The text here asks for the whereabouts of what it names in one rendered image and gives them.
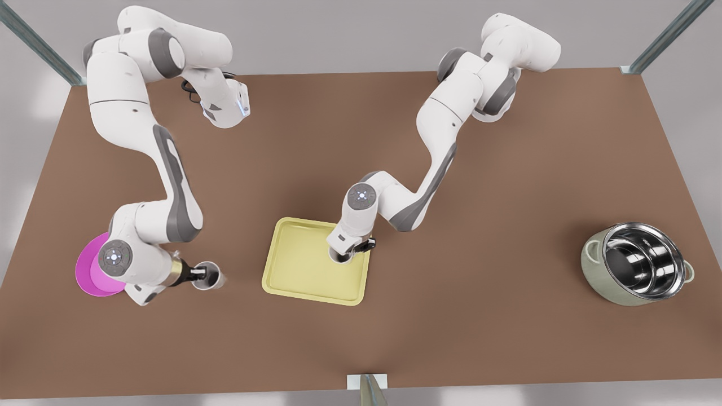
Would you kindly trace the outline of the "yellow rectangular tray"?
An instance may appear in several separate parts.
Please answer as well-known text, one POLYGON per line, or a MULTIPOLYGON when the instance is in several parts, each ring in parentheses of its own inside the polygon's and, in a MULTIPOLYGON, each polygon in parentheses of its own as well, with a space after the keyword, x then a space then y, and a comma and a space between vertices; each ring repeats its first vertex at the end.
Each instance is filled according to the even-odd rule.
POLYGON ((364 297, 371 252, 345 264, 328 255, 334 223, 281 218, 274 228, 261 285, 271 294, 356 306, 364 297))

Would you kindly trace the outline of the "pink round plate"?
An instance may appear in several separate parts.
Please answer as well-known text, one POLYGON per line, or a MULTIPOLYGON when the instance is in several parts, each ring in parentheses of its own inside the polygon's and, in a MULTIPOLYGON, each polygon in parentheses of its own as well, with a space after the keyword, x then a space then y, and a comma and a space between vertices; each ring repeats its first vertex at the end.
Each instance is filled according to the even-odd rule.
POLYGON ((124 292, 126 284, 108 277, 98 265, 100 248, 108 241, 108 233, 88 242, 77 258, 75 278, 83 292, 94 297, 108 297, 124 292))

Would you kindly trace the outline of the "green steel-lined pot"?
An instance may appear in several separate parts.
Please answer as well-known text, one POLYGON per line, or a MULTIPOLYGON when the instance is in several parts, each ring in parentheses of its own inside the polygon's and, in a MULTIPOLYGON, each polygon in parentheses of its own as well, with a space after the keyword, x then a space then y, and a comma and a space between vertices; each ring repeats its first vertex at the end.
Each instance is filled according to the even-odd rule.
POLYGON ((580 264, 596 293, 629 307, 669 299, 695 278, 670 237, 645 223, 617 223, 594 234, 580 264))

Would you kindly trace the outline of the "silver frame post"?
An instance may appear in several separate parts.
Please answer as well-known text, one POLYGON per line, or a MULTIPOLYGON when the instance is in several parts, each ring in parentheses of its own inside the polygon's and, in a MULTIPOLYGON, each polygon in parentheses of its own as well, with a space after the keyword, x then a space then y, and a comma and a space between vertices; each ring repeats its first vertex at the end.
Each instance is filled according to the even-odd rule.
POLYGON ((0 0, 0 21, 68 84, 86 85, 85 77, 59 56, 5 0, 0 0))
POLYGON ((346 375, 346 388, 359 390, 360 406, 389 406, 383 392, 389 388, 388 382, 386 373, 346 375))
POLYGON ((688 5, 665 27, 657 38, 629 66, 619 67, 623 75, 641 75, 647 67, 691 26, 699 16, 711 7, 715 0, 690 0, 688 5))

